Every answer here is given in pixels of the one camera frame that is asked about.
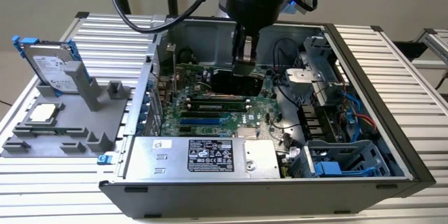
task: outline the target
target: blue tab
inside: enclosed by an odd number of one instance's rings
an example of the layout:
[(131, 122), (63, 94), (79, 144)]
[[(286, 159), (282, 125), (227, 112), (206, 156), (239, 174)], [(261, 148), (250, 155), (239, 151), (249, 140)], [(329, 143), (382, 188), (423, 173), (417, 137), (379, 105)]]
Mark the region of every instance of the blue tab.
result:
[(38, 42), (38, 39), (37, 38), (22, 38), (19, 43), (22, 44), (35, 44)]
[(99, 155), (95, 160), (97, 165), (109, 165), (111, 164), (111, 156)]
[(342, 174), (337, 162), (318, 162), (314, 168), (318, 176), (339, 176)]

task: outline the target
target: blue latch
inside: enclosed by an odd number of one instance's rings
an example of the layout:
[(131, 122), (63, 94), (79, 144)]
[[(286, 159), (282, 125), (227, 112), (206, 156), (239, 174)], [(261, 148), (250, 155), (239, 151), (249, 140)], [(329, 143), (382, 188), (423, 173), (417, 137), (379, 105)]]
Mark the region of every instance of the blue latch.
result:
[(341, 176), (341, 168), (337, 162), (318, 162), (314, 165), (317, 176)]
[(354, 117), (353, 117), (353, 110), (351, 109), (346, 109), (346, 113), (345, 114), (346, 114), (347, 123), (349, 124), (355, 123)]
[(315, 174), (318, 177), (371, 177), (375, 176), (374, 167), (367, 167), (363, 170), (343, 170), (337, 162), (318, 162), (314, 165)]
[(111, 164), (111, 156), (99, 155), (95, 160), (97, 165), (110, 165)]

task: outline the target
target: blue pcie slot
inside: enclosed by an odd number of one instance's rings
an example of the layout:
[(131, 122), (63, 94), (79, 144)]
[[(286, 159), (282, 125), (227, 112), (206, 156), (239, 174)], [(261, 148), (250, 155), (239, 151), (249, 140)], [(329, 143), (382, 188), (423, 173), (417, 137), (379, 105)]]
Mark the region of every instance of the blue pcie slot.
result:
[(181, 119), (179, 124), (187, 125), (219, 125), (219, 119)]

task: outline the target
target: motherboard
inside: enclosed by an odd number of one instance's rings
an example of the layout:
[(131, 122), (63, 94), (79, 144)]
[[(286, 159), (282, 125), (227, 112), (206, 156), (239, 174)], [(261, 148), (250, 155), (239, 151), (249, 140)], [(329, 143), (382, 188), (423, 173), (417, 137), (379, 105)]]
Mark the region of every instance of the motherboard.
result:
[[(218, 94), (211, 91), (209, 66), (175, 65), (175, 94), (161, 92), (161, 136), (245, 137), (246, 139), (281, 139), (281, 131), (271, 127), (278, 114), (271, 79), (263, 80), (255, 97)], [(259, 68), (261, 75), (266, 70)], [(173, 89), (171, 82), (158, 88)]]

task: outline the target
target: blue cable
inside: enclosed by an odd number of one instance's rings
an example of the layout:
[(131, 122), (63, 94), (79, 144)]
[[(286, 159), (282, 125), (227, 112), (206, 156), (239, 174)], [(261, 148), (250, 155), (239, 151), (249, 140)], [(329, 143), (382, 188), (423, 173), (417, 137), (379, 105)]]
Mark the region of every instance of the blue cable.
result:
[[(343, 92), (341, 92), (341, 93), (347, 99), (350, 99), (355, 103), (357, 110), (359, 111), (361, 110), (361, 102), (351, 95), (349, 95)], [(358, 135), (359, 135), (359, 131), (361, 131), (361, 124), (359, 124), (359, 120), (357, 120), (355, 131), (354, 131), (354, 135), (351, 137), (350, 143), (355, 142), (355, 140), (358, 138)]]
[(353, 138), (350, 140), (350, 143), (355, 142), (359, 133), (361, 133), (361, 124), (359, 124), (359, 120), (357, 120), (355, 131), (354, 131), (354, 135), (353, 135)]
[(346, 94), (346, 93), (343, 93), (343, 92), (341, 92), (341, 93), (342, 93), (342, 95), (343, 95), (346, 98), (349, 98), (353, 102), (355, 102), (357, 110), (359, 111), (359, 110), (361, 110), (361, 102), (359, 102), (354, 97), (351, 97), (351, 95), (349, 95), (349, 94)]

